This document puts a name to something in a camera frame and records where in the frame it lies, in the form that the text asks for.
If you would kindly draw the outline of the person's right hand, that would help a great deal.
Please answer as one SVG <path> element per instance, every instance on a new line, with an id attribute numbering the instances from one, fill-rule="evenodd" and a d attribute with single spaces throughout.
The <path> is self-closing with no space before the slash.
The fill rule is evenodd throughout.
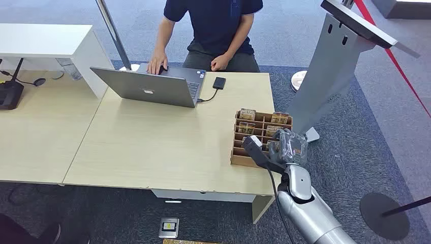
<path id="1" fill-rule="evenodd" d="M 168 59 L 165 52 L 155 52 L 147 64 L 147 73 L 159 75 L 168 70 Z"/>

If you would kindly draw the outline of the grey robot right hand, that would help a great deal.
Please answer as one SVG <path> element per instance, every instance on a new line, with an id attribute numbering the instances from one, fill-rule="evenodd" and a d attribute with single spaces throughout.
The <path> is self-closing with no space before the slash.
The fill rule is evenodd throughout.
<path id="1" fill-rule="evenodd" d="M 278 129 L 272 137 L 278 139 L 268 144 L 270 160 L 279 164 L 307 164 L 307 136 L 289 129 Z"/>

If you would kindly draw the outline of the person's left hand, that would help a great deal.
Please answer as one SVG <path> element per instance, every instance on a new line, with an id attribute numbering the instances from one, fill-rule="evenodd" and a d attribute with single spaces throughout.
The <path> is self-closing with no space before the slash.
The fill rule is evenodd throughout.
<path id="1" fill-rule="evenodd" d="M 217 56 L 211 61 L 211 70 L 213 72 L 225 70 L 232 59 L 232 56 L 228 53 Z"/>

